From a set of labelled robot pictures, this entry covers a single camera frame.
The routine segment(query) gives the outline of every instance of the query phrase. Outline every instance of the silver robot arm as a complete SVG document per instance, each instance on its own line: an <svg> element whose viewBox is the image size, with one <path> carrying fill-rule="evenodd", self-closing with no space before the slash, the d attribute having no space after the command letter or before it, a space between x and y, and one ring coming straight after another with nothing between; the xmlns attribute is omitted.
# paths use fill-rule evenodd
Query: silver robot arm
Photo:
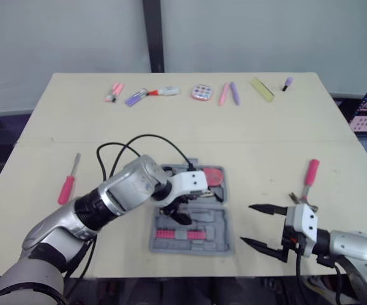
<svg viewBox="0 0 367 305"><path fill-rule="evenodd" d="M0 278L0 305L67 304L62 273L78 265L86 241L109 221L150 201L179 223L190 224L190 218L179 213L179 197L206 190L203 171L168 177L149 156L137 158L31 229L18 262Z"/></svg>
<svg viewBox="0 0 367 305"><path fill-rule="evenodd" d="M266 243L241 237L255 250L287 262L289 250L304 257L317 255L316 261L333 268L339 263L347 273L361 304L367 305L367 234L363 232L327 231L317 227L317 216L306 203L293 207L251 205L266 214L285 215L282 249L274 250Z"/></svg>

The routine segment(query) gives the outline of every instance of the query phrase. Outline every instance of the purple marker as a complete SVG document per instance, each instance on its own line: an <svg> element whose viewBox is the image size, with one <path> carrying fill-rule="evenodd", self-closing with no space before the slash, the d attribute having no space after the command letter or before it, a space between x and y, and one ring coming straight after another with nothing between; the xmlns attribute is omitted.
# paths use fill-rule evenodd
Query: purple marker
<svg viewBox="0 0 367 305"><path fill-rule="evenodd" d="M293 78L289 77L285 81L285 86L282 88L282 91L285 91L287 87L291 86L291 83L293 82Z"/></svg>

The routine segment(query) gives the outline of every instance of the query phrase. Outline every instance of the table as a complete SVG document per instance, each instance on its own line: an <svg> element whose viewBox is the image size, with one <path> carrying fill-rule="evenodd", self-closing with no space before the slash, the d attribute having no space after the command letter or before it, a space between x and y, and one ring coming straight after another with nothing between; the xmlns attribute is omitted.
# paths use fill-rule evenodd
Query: table
<svg viewBox="0 0 367 305"><path fill-rule="evenodd" d="M265 102L249 84L259 77L275 94ZM288 76L295 81L280 91ZM114 81L126 83L120 102L102 101ZM224 82L235 81L242 105L231 96L217 106ZM188 97L196 83L215 89L209 102ZM147 86L178 85L176 97L148 97L129 108L122 103ZM103 228L88 276L285 276L284 264L248 247L247 236L279 247L283 218L249 209L255 203L292 205L312 158L321 161L310 200L319 206L319 227L367 233L367 154L314 73L244 74L54 74L0 176L0 274L18 258L24 236L57 207L57 196L73 158L81 153L73 197L97 187L101 174L95 148L158 133L201 163L221 165L228 176L226 207L232 218L234 253L228 257L154 254L149 228L154 207L142 205ZM134 144L158 163L182 163L157 139ZM107 168L118 149L103 151ZM133 159L122 157L120 165ZM303 274L331 269L303 260Z"/></svg>

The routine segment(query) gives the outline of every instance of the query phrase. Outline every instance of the calculator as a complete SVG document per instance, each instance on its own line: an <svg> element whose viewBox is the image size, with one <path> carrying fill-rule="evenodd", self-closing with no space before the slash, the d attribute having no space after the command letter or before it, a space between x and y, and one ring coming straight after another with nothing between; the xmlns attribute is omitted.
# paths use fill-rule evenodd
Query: calculator
<svg viewBox="0 0 367 305"><path fill-rule="evenodd" d="M213 89L207 85L196 85L193 87L191 97L196 100L209 100L213 94Z"/></svg>

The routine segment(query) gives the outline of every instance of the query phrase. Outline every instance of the pink screwdriver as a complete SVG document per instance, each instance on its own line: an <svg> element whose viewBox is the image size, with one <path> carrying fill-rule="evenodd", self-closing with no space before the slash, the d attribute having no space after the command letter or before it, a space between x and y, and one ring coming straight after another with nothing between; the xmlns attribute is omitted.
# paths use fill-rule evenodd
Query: pink screwdriver
<svg viewBox="0 0 367 305"><path fill-rule="evenodd" d="M69 201L69 197L74 183L74 173L76 172L77 164L80 161L80 156L81 154L78 152L76 158L74 159L73 168L71 170L70 176L66 177L66 181L62 186L62 191L60 192L59 198L57 200L59 205L64 205Z"/></svg>
<svg viewBox="0 0 367 305"><path fill-rule="evenodd" d="M305 177L305 186L302 191L302 200L308 200L308 193L311 186L313 186L313 182L315 182L317 168L319 167L320 161L316 159L310 160L309 168Z"/></svg>

